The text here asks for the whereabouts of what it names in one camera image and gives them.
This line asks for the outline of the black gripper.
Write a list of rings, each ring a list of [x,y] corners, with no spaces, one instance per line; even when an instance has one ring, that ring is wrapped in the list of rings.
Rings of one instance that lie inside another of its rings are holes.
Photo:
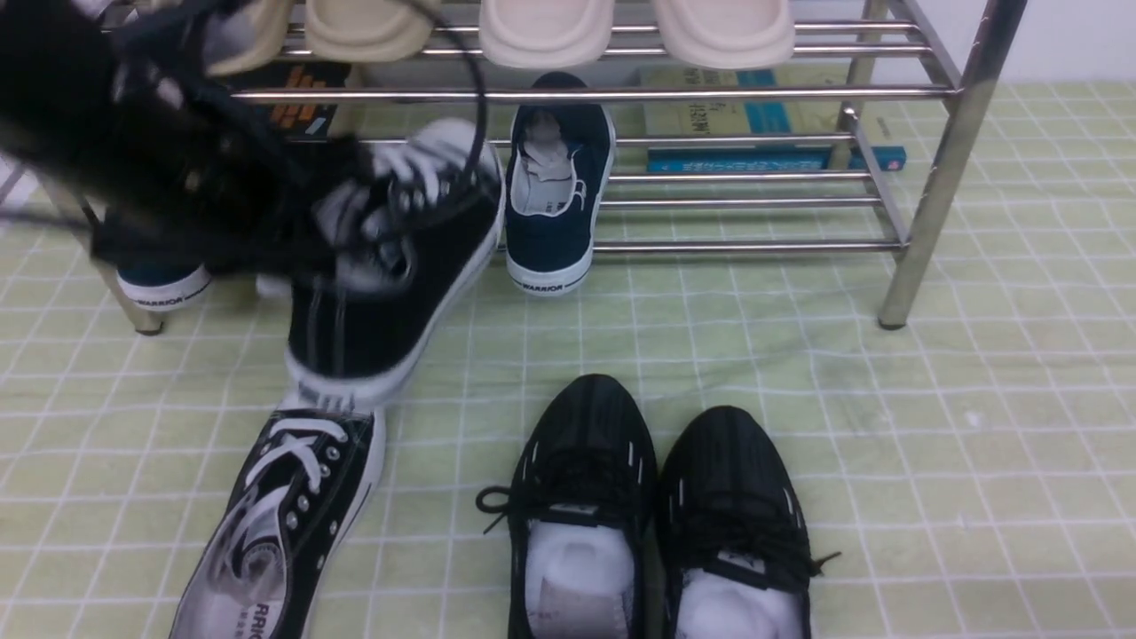
[[[375,174],[353,136],[292,146],[252,103],[187,59],[91,53],[94,166],[105,218],[90,254],[114,266],[204,263],[224,269],[325,272],[362,244],[325,238],[315,214],[344,186],[364,193]]]

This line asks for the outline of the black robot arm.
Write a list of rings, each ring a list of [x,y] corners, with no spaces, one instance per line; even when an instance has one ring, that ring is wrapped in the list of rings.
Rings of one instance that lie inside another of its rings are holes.
[[[358,240],[317,226],[371,171],[352,135],[291,143],[207,76],[235,1],[190,1],[111,34],[73,1],[3,3],[3,151],[106,205],[110,265],[329,275]]]

